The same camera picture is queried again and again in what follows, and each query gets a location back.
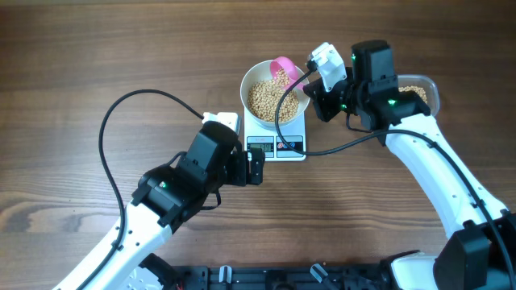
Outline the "pink plastic measuring scoop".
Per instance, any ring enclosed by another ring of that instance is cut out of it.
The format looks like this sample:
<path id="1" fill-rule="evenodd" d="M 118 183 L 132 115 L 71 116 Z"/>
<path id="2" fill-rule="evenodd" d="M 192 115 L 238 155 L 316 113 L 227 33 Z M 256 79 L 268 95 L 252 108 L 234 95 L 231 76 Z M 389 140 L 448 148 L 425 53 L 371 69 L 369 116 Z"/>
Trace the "pink plastic measuring scoop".
<path id="1" fill-rule="evenodd" d="M 276 59 L 272 60 L 269 65 L 269 71 L 274 81 L 282 87 L 283 90 L 287 90 L 304 74 L 291 59 L 285 56 L 278 56 Z"/>

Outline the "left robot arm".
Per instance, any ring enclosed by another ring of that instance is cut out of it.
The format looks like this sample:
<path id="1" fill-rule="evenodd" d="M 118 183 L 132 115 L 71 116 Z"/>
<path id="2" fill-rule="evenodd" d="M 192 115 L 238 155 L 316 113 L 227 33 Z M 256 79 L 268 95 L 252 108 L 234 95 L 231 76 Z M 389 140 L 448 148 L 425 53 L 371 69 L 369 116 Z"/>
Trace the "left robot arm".
<path id="1" fill-rule="evenodd" d="M 259 185 L 265 155 L 245 151 L 230 127 L 208 121 L 175 167 L 144 173 L 120 221 L 60 282 L 59 289 L 117 289 L 225 184 Z"/>

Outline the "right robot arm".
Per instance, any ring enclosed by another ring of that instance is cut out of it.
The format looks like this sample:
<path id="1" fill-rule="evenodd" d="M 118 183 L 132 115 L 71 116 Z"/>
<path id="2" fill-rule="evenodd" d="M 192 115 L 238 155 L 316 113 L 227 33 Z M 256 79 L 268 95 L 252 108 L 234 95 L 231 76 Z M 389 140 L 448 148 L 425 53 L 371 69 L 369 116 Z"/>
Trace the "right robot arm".
<path id="1" fill-rule="evenodd" d="M 437 255 L 419 251 L 386 267 L 396 289 L 512 289 L 515 215 L 468 170 L 440 131 L 431 108 L 401 91 L 393 54 L 384 40 L 353 45 L 352 65 L 329 43 L 307 62 L 319 79 L 304 87 L 318 117 L 356 115 L 365 139 L 378 139 L 410 170 L 447 235 Z"/>

